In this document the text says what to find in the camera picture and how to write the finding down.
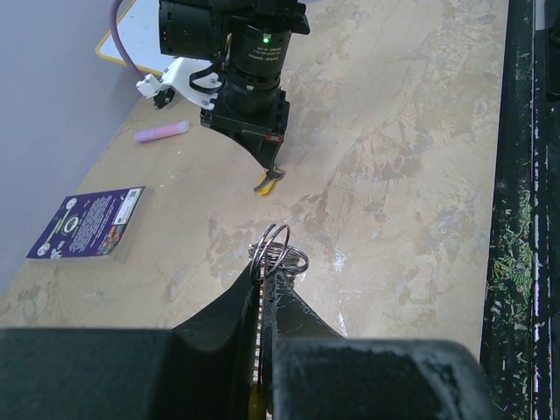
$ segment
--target pink tube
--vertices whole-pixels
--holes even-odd
[[[177,134],[186,133],[190,128],[191,124],[188,121],[176,122],[174,124],[165,125],[163,127],[154,127],[153,129],[138,131],[134,135],[134,140],[137,143],[150,142],[152,140],[158,140],[159,138],[176,136]]]

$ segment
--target book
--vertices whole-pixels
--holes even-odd
[[[27,258],[123,261],[149,190],[138,186],[66,197]]]

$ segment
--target yellow border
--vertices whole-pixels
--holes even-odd
[[[130,4],[126,7],[126,9],[122,13],[122,15],[116,20],[117,25],[121,23],[121,20],[123,20],[123,18],[129,12],[130,8],[132,8],[132,6],[134,5],[135,2],[136,2],[136,0],[132,0],[130,2]],[[114,57],[109,57],[108,55],[102,54],[102,46],[103,46],[103,44],[105,44],[105,41],[107,41],[107,39],[110,36],[111,36],[111,31],[108,31],[105,34],[105,36],[103,37],[103,39],[99,42],[99,44],[97,44],[97,47],[95,48],[95,53],[97,54],[97,57],[99,57],[102,60],[107,60],[107,61],[111,61],[111,62],[116,63],[116,64],[120,64],[122,66],[126,66],[126,63],[124,62],[124,60],[116,59]],[[156,76],[161,76],[162,75],[162,73],[159,72],[158,70],[153,70],[151,68],[147,68],[147,67],[144,67],[144,66],[137,66],[137,67],[145,73],[152,73],[152,74],[155,74]]]

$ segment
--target blue-gray wall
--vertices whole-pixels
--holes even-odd
[[[126,68],[95,55],[110,3],[21,0],[0,13],[0,292],[139,98]]]

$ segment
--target marble surface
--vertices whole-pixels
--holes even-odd
[[[297,292],[338,331],[478,354],[507,9],[309,4],[311,36],[292,37],[283,72],[287,174],[267,198],[252,193],[255,161],[201,128],[196,107],[141,101],[80,187],[154,187],[126,263],[27,263],[0,326],[174,326],[235,280],[269,223],[288,222],[311,258]],[[183,118],[185,135],[132,140]]]

